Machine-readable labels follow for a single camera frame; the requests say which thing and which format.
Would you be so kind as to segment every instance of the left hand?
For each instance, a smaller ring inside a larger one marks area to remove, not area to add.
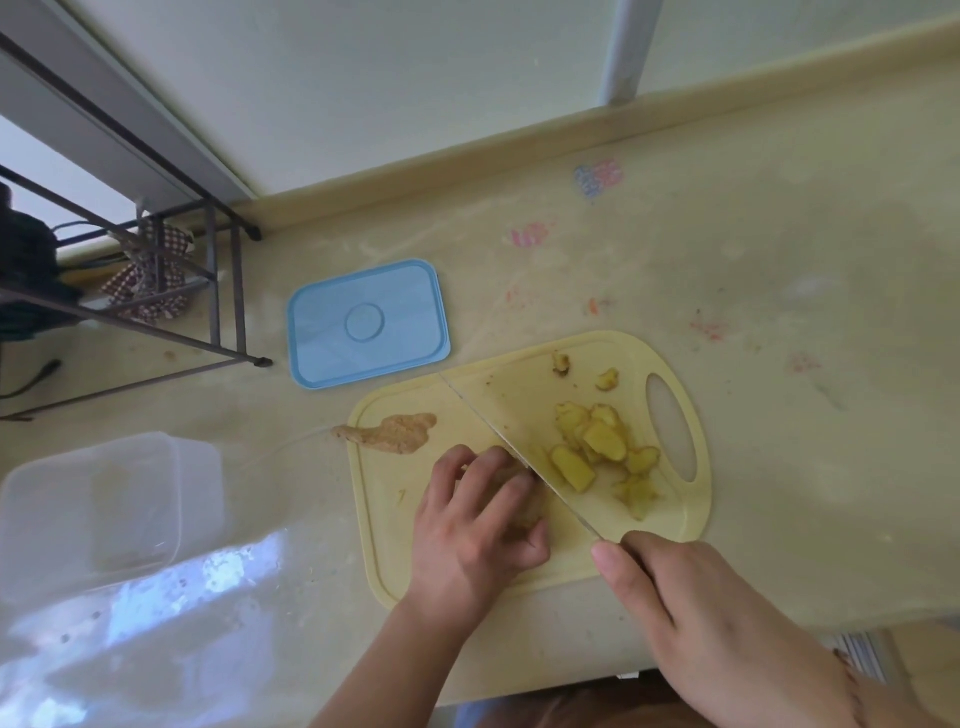
[[[414,520],[412,576],[403,602],[462,640],[515,576],[550,558],[546,521],[525,540],[506,538],[511,518],[535,485],[531,473],[508,480],[482,508],[494,474],[513,462],[504,448],[480,455],[466,445],[450,449],[434,466]]]

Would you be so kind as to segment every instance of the blue lid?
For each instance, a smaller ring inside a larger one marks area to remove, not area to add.
[[[310,283],[287,304],[290,374],[324,389],[450,356],[437,271],[425,260]]]

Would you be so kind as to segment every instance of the hand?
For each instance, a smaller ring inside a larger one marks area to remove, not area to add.
[[[507,538],[511,517],[535,485],[532,474],[511,478],[482,506],[493,476],[513,463],[504,448],[479,456],[466,445],[449,450],[434,466],[414,520],[412,576],[403,601],[462,640],[514,577],[550,558],[543,520],[525,540]]]
[[[663,676],[719,728],[854,725],[839,661],[711,546],[634,531],[592,553]]]

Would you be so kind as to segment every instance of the cutting board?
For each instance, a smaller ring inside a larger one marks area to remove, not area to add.
[[[570,373],[553,373],[553,352],[569,355]],[[594,386],[610,367],[620,372],[611,392]],[[520,352],[468,364],[444,372],[484,417],[514,439],[525,456],[527,448],[550,450],[562,442],[554,425],[554,405],[574,401],[583,406],[611,404],[632,429],[638,445],[663,450],[647,401],[647,380],[659,376],[671,389],[686,419],[697,460],[696,475],[683,480],[666,452],[651,479],[660,498],[642,522],[630,519],[612,495],[622,471],[600,466],[594,486],[577,495],[568,488],[578,510],[609,540],[629,530],[645,530],[674,541],[693,541],[707,525],[711,503],[711,472],[707,440],[693,403],[681,383],[649,346],[618,331],[592,331]],[[410,583],[414,514],[431,469],[448,449],[461,443],[480,452],[503,442],[446,385],[439,375],[421,376],[376,390],[354,408],[349,424],[375,427],[390,415],[432,412],[437,426],[430,440],[411,455],[394,455],[348,443],[353,492],[371,588],[384,606],[394,606]],[[509,594],[589,578],[596,575],[589,547],[593,537],[556,498],[546,505],[550,561],[522,574]]]

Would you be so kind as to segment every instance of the black bag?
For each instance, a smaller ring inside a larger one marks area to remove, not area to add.
[[[0,184],[0,281],[64,303],[76,304],[82,295],[79,288],[60,280],[53,231],[35,217],[12,209],[11,191],[5,184]],[[0,342],[27,341],[41,331],[78,322],[75,316],[34,303],[0,303]]]

